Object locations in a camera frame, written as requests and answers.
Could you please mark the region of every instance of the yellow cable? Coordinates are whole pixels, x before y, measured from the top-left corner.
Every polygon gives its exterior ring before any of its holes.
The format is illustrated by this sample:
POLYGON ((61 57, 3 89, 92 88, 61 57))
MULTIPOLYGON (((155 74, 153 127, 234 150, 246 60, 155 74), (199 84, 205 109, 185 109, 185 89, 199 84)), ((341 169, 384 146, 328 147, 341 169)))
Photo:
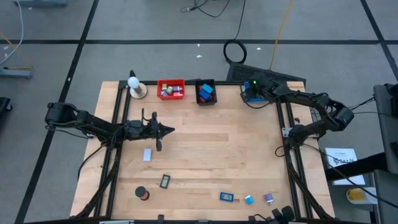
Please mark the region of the yellow cable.
POLYGON ((286 11, 284 20, 282 21, 282 25, 281 25, 280 28, 279 28, 279 33, 278 33, 278 36, 276 37, 276 40, 275 40, 275 46, 274 46, 274 51, 273 51, 273 53, 272 53, 271 64, 269 65, 269 70, 271 70, 272 64, 274 63, 274 56, 275 56, 276 48, 278 47, 278 40, 279 40, 280 35, 281 35, 281 33, 282 33, 282 29, 284 28, 287 15, 289 15, 290 8, 292 7, 292 3, 293 3, 293 0, 290 0, 290 2, 289 2, 289 8, 287 8, 287 11, 286 11))
MULTIPOLYGON (((7 41, 7 43, 13 48, 16 49, 16 46, 14 44, 11 43, 11 41, 3 34, 0 32, 0 36, 7 41)), ((30 63, 29 67, 12 67, 9 69, 33 69, 33 61, 32 59, 30 59, 28 56, 26 56, 25 54, 23 54, 19 49, 16 50, 17 53, 19 53, 19 55, 24 58, 25 60, 27 60, 30 63)))

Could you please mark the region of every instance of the wooden tabletop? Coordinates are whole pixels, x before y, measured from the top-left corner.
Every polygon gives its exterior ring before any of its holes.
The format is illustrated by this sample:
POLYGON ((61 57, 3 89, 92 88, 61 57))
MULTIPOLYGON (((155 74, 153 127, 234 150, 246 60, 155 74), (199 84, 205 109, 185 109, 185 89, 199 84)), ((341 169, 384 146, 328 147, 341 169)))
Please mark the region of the wooden tabletop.
MULTIPOLYGON (((304 90, 301 82, 288 86, 304 90)), ((117 87, 118 82, 103 82, 95 116, 111 121, 117 87)), ((272 209, 292 206, 285 159, 274 154, 282 145, 275 104, 251 109, 242 102, 238 86, 216 86, 218 102, 213 106, 196 104, 194 86, 185 87, 182 100, 166 101, 156 97, 155 85, 147 87, 144 99, 131 99, 128 120, 140 119, 145 108, 146 118, 156 111, 158 122, 175 131, 163 138, 161 152, 156 151, 153 139, 124 142, 112 218, 155 220, 163 214, 166 220, 248 220, 256 213, 267 217, 272 216, 272 209), (152 148, 150 162, 142 161, 145 148, 152 148), (171 176, 168 189, 159 187, 164 174, 171 176), (149 200, 135 196, 140 185, 150 192, 149 200), (235 201, 220 201, 220 192, 234 194, 235 201), (274 197, 271 205, 264 200, 269 193, 274 197), (247 195, 253 197, 252 205, 244 201, 247 195)), ((292 104, 292 111, 301 124, 312 123, 308 107, 292 104)), ((306 143, 318 147, 316 140, 306 143)), ((89 140, 85 156, 99 144, 97 139, 89 140)), ((71 215, 80 212, 98 189, 104 152, 82 169, 71 215)), ((303 146, 301 153, 309 190, 326 212, 334 215, 319 152, 303 146)), ((299 190, 298 196, 304 217, 299 190)))

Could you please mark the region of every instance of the red plastic container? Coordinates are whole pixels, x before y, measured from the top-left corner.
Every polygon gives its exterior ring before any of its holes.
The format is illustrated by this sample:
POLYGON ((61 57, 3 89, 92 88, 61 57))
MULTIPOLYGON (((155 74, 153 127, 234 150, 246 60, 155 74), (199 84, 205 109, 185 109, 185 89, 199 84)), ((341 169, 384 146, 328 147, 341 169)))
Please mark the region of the red plastic container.
POLYGON ((185 80, 177 79, 177 80, 158 80, 157 81, 157 97, 162 100, 178 100, 182 99, 185 95, 185 80), (167 84, 167 86, 182 86, 182 90, 180 93, 181 96, 162 96, 162 85, 167 84))

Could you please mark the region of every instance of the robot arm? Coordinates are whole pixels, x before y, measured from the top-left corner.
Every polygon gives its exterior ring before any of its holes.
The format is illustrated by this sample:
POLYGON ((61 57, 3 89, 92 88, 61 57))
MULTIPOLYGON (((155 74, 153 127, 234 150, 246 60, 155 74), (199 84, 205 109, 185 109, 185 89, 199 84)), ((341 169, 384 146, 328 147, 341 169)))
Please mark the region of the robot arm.
POLYGON ((342 131, 354 118, 353 112, 344 104, 332 100, 327 93, 303 93, 293 91, 287 85, 268 80, 264 75, 255 75, 249 80, 249 88, 241 93, 244 101, 254 96, 261 96, 270 103, 279 99, 281 102, 291 102, 315 108, 321 117, 320 121, 295 125, 289 131, 288 144, 299 147, 313 134, 322 137, 327 130, 342 131))
POLYGON ((108 147, 114 147, 124 140, 135 141, 152 138, 156 139, 157 151, 161 151, 162 138, 175 130, 158 123, 156 112, 152 113, 151 119, 145 119, 144 109, 142 109, 141 120, 112 124, 87 111, 78 110, 72 104, 49 103, 47 107, 49 110, 45 122, 49 129, 76 128, 85 135, 96 136, 102 144, 108 147))

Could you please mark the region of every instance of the white cable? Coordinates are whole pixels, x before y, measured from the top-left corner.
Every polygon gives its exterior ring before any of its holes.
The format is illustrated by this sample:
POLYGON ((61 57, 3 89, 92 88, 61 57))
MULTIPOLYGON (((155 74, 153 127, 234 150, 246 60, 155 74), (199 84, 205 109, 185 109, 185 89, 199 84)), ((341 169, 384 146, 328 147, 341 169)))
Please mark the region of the white cable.
POLYGON ((6 62, 7 59, 9 59, 11 57, 11 55, 13 55, 13 53, 18 49, 18 47, 21 45, 22 41, 24 40, 24 20, 22 18, 22 9, 21 9, 21 5, 19 4, 19 0, 17 0, 18 3, 18 8, 19 8, 19 16, 21 18, 21 28, 22 28, 22 32, 21 32, 21 40, 19 41, 19 44, 17 45, 17 47, 5 58, 0 62, 0 65, 2 65, 4 62, 6 62))

